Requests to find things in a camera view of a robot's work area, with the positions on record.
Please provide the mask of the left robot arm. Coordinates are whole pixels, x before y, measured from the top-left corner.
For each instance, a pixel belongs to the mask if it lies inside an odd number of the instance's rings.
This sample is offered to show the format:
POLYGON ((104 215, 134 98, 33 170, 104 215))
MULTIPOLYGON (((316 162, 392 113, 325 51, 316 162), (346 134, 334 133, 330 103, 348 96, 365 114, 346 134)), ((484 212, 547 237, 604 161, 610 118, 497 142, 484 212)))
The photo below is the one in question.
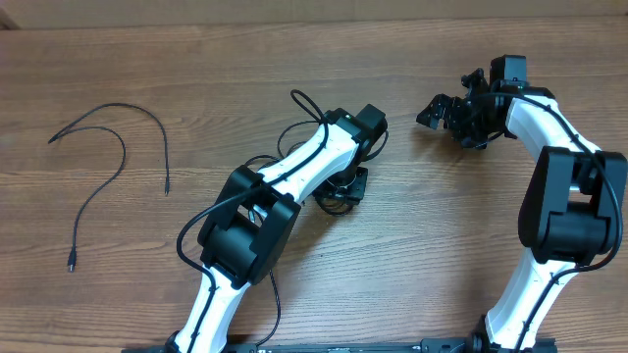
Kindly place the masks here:
POLYGON ((337 108, 321 115, 315 134, 275 164, 257 172, 234 170, 216 203, 184 226, 203 225, 197 236, 201 273, 198 294, 184 327, 165 345, 168 352, 220 352, 246 289, 278 262, 302 202, 333 200, 349 207, 364 197, 363 162, 388 133, 384 112, 366 105, 357 115, 337 108))

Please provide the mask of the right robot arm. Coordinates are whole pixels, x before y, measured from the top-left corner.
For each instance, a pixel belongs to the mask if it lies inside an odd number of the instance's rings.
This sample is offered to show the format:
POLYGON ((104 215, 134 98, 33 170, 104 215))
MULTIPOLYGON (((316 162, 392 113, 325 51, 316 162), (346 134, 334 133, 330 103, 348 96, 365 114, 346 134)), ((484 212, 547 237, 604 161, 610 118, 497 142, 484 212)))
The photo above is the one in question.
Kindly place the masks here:
POLYGON ((527 78, 520 55, 492 59, 463 76, 463 97, 436 95, 416 121, 442 126, 464 148, 520 140, 536 162, 518 215, 521 257, 496 305, 451 352, 554 352, 537 332, 574 277, 605 267, 623 238, 627 159, 583 137, 560 113, 555 96, 527 78))

